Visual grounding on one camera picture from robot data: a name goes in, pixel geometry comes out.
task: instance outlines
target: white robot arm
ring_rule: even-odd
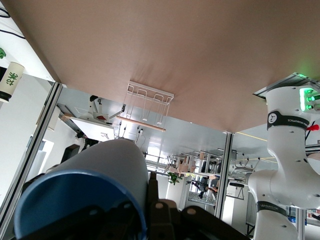
[[[286,206],[320,209],[320,176],[305,151],[309,122],[320,117],[318,99],[320,90],[313,85],[280,87],[266,95],[267,149],[278,170],[254,172],[248,181],[257,204],[255,240],[297,240]]]

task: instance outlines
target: blue cylindrical object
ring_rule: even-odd
[[[18,239],[84,207],[105,212],[131,201],[146,238],[145,201],[148,171],[144,156],[131,141],[99,143],[54,168],[22,194],[14,214]]]

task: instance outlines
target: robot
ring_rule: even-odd
[[[257,204],[254,240],[297,240],[286,206],[320,209],[320,176],[308,162],[306,129],[318,115],[320,89],[313,85],[285,86],[266,95],[268,152],[278,170],[254,172],[248,180]]]

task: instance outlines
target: white wire rack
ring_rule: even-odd
[[[164,132],[165,118],[174,96],[172,93],[130,81],[124,98],[126,112],[118,118]],[[141,109],[138,119],[133,117],[134,108]]]

